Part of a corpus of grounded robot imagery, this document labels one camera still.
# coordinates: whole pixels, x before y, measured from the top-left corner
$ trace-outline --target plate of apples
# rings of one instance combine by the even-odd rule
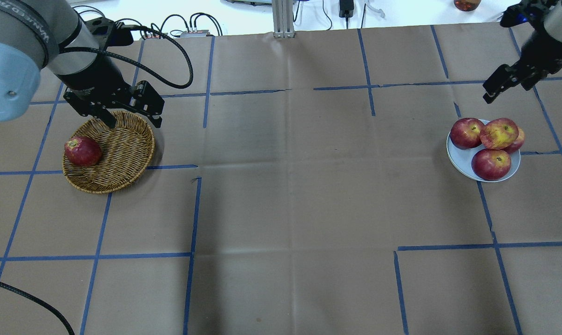
[[[492,121],[465,117],[447,136],[447,155],[465,176],[482,182],[512,177],[521,165],[525,132],[506,117]]]

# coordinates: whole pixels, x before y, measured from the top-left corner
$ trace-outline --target metal post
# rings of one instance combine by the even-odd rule
[[[272,19],[276,38],[294,37],[293,30],[293,0],[272,0]]]

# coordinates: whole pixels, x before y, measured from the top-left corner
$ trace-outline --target light blue joint cap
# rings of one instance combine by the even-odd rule
[[[41,71],[30,57],[0,43],[0,121],[26,112],[40,80]]]

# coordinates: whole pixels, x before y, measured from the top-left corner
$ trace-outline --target brown woven basket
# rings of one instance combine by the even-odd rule
[[[96,165],[75,166],[63,156],[63,174],[80,191],[102,194],[127,187],[140,177],[153,158],[155,134],[149,123],[130,112],[112,114],[117,119],[115,128],[90,119],[72,135],[87,136],[98,142],[102,157]]]

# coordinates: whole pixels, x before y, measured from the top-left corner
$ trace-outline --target red apple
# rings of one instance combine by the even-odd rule
[[[459,119],[451,129],[451,141],[459,149],[475,148],[481,144],[479,134],[483,122],[474,117]]]
[[[513,144],[502,149],[506,151],[508,154],[512,154],[513,152],[519,150],[523,146],[523,144],[525,144],[525,132],[523,131],[523,129],[521,129],[521,127],[518,128],[519,128],[519,136],[517,137],[517,139],[513,142]]]
[[[494,181],[508,174],[510,155],[504,150],[482,149],[471,159],[471,168],[479,178]]]
[[[488,122],[479,134],[483,146],[494,150],[510,146],[518,136],[519,127],[514,121],[506,117]]]
[[[78,166],[95,165],[101,158],[101,147],[95,140],[86,136],[74,136],[65,144],[66,157]]]

